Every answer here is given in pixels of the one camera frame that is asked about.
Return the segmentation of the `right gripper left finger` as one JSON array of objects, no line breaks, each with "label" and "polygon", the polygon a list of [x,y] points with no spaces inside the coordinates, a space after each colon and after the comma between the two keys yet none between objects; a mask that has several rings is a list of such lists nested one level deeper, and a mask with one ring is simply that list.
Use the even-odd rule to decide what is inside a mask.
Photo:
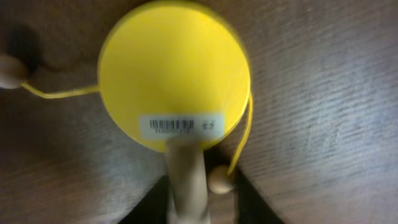
[{"label": "right gripper left finger", "polygon": [[118,224],[166,224],[169,177],[162,176]]}]

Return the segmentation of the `yellow wooden rattle drum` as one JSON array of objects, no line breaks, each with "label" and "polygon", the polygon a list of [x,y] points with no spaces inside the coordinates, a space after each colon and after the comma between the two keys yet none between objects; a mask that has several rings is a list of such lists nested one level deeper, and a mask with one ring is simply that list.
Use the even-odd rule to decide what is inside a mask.
[{"label": "yellow wooden rattle drum", "polygon": [[1,92],[1,222],[93,223],[129,209],[118,165],[160,154],[165,128],[231,131],[249,96],[248,62],[233,30],[193,1],[2,1],[5,51],[45,99]]}]

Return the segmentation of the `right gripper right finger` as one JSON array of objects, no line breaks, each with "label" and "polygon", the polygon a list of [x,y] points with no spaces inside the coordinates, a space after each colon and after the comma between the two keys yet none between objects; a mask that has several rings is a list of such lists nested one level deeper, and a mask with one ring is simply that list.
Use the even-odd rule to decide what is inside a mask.
[{"label": "right gripper right finger", "polygon": [[236,223],[285,224],[240,169],[235,170]]}]

